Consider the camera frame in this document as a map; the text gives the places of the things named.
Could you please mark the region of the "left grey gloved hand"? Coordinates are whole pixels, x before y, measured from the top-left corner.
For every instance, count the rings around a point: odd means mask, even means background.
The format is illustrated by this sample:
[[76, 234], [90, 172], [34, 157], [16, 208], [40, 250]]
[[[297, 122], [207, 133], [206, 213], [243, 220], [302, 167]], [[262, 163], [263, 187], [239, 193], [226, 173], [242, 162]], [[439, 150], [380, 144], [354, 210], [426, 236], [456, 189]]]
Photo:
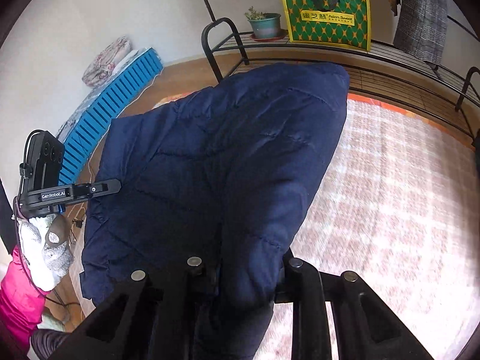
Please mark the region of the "left grey gloved hand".
[[18, 219], [19, 243], [32, 282], [50, 292], [68, 273], [73, 262], [69, 224], [61, 214]]

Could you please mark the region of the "left pink sleeve forearm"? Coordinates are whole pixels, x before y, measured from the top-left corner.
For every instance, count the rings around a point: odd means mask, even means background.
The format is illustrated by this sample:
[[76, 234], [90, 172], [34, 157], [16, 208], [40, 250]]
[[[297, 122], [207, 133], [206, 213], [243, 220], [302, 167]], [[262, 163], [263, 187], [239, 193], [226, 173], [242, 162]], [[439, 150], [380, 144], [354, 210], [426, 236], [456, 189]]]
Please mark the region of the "left pink sleeve forearm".
[[46, 294], [37, 291], [22, 266], [19, 248], [12, 250], [12, 261], [1, 279], [1, 358], [47, 359], [45, 333], [38, 329]]

